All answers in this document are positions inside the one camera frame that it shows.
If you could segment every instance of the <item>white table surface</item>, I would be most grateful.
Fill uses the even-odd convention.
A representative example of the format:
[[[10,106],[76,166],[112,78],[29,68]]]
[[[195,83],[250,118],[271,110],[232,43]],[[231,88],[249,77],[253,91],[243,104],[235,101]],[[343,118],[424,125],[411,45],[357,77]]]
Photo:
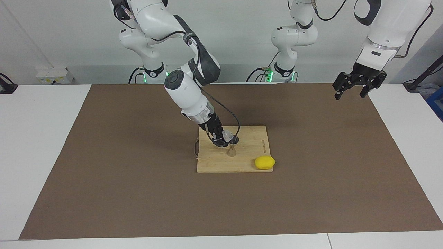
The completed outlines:
[[[20,86],[0,95],[0,248],[443,248],[442,231],[16,241],[89,89]],[[443,123],[402,85],[369,96],[443,220]]]

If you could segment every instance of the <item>green indicator light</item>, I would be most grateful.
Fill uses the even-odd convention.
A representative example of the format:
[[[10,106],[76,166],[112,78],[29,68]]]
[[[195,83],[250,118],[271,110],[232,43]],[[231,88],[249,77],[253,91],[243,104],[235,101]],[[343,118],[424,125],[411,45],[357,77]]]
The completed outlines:
[[[274,72],[273,71],[269,71],[268,76],[266,77],[266,81],[267,82],[272,82],[272,78],[274,77]]]

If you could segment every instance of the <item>blue crate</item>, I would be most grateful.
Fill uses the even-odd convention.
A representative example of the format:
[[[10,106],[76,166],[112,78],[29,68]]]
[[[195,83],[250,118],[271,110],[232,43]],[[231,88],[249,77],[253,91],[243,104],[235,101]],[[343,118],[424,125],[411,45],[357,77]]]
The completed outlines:
[[[440,87],[426,102],[434,110],[437,116],[443,120],[443,87]]]

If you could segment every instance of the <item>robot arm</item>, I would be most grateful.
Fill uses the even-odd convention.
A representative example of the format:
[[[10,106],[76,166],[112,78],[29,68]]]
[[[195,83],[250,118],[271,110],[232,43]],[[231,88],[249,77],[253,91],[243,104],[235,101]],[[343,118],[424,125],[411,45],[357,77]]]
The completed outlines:
[[[122,31],[120,40],[126,48],[140,55],[146,69],[157,68],[157,71],[148,72],[151,77],[161,73],[164,64],[159,59],[159,53],[150,46],[169,38],[183,39],[195,57],[166,77],[166,91],[182,108],[182,115],[205,130],[215,145],[226,147],[238,143],[237,136],[223,130],[213,106],[200,89],[218,79],[220,65],[186,22],[165,9],[167,0],[112,0],[112,4],[114,13],[116,6],[121,6],[119,15],[126,20],[133,18],[136,27],[140,28]]]
[[[278,49],[274,70],[278,81],[290,81],[297,52],[295,47],[314,44],[318,37],[317,28],[313,21],[314,9],[311,0],[294,0],[291,7],[291,17],[296,22],[292,26],[282,26],[272,32],[272,43]]]
[[[354,15],[369,26],[352,72],[341,72],[333,87],[338,100],[343,92],[356,85],[364,85],[360,96],[379,88],[386,78],[384,67],[403,46],[408,34],[419,24],[431,0],[358,0]]]

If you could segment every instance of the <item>lemon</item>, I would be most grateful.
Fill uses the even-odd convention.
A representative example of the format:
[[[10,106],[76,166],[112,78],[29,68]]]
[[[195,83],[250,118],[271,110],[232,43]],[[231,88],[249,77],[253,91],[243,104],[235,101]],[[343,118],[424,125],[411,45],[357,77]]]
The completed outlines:
[[[276,161],[271,156],[261,156],[255,159],[255,166],[258,169],[270,169],[274,166],[274,164],[276,164]]]

